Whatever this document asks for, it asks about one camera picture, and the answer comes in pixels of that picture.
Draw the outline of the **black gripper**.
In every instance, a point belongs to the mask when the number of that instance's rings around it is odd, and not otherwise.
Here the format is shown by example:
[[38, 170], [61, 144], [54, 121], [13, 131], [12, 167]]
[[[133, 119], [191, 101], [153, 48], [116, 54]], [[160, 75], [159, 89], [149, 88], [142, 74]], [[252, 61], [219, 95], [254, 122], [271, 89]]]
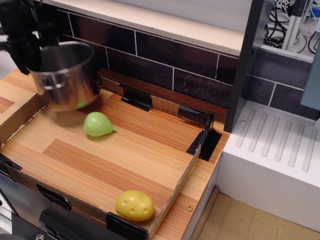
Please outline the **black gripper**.
[[41, 47], [57, 45], [57, 26], [51, 22], [23, 23], [18, 20], [4, 21], [4, 50], [9, 52], [21, 73], [27, 75], [42, 63]]

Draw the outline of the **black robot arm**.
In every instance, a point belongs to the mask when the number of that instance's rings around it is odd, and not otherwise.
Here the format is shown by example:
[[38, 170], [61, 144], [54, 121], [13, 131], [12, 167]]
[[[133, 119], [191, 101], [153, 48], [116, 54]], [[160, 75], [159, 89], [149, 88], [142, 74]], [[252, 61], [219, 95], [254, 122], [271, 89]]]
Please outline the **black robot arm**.
[[0, 2], [0, 34], [7, 36], [0, 49], [7, 51], [21, 73], [37, 69], [42, 63], [41, 48], [57, 45], [56, 25], [39, 22], [35, 13], [43, 2], [2, 0]]

